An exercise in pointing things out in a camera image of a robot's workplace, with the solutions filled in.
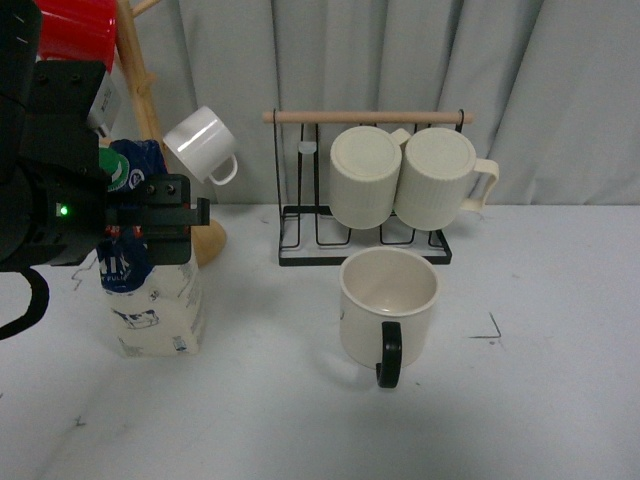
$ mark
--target black cable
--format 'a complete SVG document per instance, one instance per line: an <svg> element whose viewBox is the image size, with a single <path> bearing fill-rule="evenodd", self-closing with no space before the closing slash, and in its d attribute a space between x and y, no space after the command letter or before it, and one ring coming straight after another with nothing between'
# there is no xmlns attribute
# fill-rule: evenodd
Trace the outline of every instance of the black cable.
<svg viewBox="0 0 640 480"><path fill-rule="evenodd" d="M17 272L31 286L31 302L24 315L0 327L0 340L13 337L27 328L33 327L44 317L49 305L49 285L42 276L31 268Z"/></svg>

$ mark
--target black mug handle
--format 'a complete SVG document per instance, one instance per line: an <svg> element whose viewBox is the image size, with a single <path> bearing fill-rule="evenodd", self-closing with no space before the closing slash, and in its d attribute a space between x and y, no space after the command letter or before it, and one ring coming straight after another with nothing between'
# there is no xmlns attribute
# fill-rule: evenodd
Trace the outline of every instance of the black mug handle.
<svg viewBox="0 0 640 480"><path fill-rule="evenodd" d="M382 322L382 363L376 364L381 388L395 388L402 365L402 328L399 322Z"/></svg>

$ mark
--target red cup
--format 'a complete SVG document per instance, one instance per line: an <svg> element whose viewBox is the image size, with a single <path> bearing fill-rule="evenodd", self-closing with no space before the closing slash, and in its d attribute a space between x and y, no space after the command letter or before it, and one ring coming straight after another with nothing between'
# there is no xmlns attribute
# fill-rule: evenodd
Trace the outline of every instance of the red cup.
<svg viewBox="0 0 640 480"><path fill-rule="evenodd" d="M42 11L38 54L44 60L101 60L111 72L115 0L35 0Z"/></svg>

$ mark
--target green led light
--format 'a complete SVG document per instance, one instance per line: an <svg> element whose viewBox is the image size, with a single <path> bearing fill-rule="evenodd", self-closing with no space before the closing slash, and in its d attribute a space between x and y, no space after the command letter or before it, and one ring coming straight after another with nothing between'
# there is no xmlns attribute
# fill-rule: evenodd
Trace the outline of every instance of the green led light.
<svg viewBox="0 0 640 480"><path fill-rule="evenodd" d="M56 217L66 217L69 215L69 207L64 203L56 203Z"/></svg>

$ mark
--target white mug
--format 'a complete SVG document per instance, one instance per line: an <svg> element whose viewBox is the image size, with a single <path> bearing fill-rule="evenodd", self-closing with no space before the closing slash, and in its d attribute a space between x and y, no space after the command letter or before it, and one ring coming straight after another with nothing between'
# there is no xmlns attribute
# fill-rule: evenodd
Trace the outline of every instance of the white mug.
<svg viewBox="0 0 640 480"><path fill-rule="evenodd" d="M377 127L354 127L331 145L329 207L343 225L374 228L389 218L402 163L405 130L392 134Z"/></svg>
<svg viewBox="0 0 640 480"><path fill-rule="evenodd" d="M439 293L435 268L420 255L372 247L340 268L340 340L356 362L376 369L378 385L393 388L400 367L422 352Z"/></svg>
<svg viewBox="0 0 640 480"><path fill-rule="evenodd" d="M238 173L236 139L208 107L180 122L164 136L164 143L199 182L209 178L215 185L226 185ZM227 160L232 162L231 172L222 179L214 177Z"/></svg>
<svg viewBox="0 0 640 480"><path fill-rule="evenodd" d="M489 175L477 199L467 198L474 172ZM448 128L427 128L405 146L394 210L410 227L440 230L460 208L480 211L498 178L498 164L477 158L464 135Z"/></svg>

